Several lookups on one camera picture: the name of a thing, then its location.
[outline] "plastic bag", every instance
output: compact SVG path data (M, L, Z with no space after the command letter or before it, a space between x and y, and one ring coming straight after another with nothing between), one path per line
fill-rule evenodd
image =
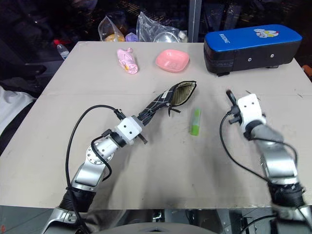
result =
M99 23L97 30L101 41L125 41L123 34L107 16Z
M146 42L181 42L177 28L163 26L148 18L143 12L137 18L136 35L138 41Z

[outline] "purple object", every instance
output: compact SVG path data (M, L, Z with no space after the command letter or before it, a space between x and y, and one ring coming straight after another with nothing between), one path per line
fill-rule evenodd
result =
M128 33L126 35L126 41L137 42L137 36L134 33Z

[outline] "plastic bottle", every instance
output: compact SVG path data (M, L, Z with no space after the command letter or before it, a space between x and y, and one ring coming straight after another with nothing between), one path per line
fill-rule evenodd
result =
M65 60L69 54L68 49L64 45L62 45L59 40L54 40L54 44L57 46L59 55L61 55L62 58Z

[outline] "green marker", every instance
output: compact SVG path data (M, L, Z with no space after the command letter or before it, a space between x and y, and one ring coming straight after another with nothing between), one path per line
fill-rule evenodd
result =
M196 108L192 118L191 135L198 136L201 110Z

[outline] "beige tabletop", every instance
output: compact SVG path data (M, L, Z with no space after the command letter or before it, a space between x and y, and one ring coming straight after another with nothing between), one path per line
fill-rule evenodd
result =
M118 64L116 50L132 47L136 75ZM165 49L190 55L182 73L155 65ZM265 182L234 165L219 139L219 124L230 109L225 91L237 98L256 93L267 123L295 146L299 176L312 204L312 84L293 60L277 69L253 69L217 77L208 73L202 43L79 42L54 75L0 157L0 204L47 207L59 205L65 193L65 153L79 116L88 107L107 104L137 115L158 94L182 80L196 80L191 99L156 113L137 140L118 151L113 175L103 182L92 209L229 208L269 206ZM192 110L202 110L199 136L189 134ZM85 159L92 139L118 124L115 115L96 109L79 126L70 156L70 175ZM255 145L238 125L224 126L226 144L244 165L262 173Z

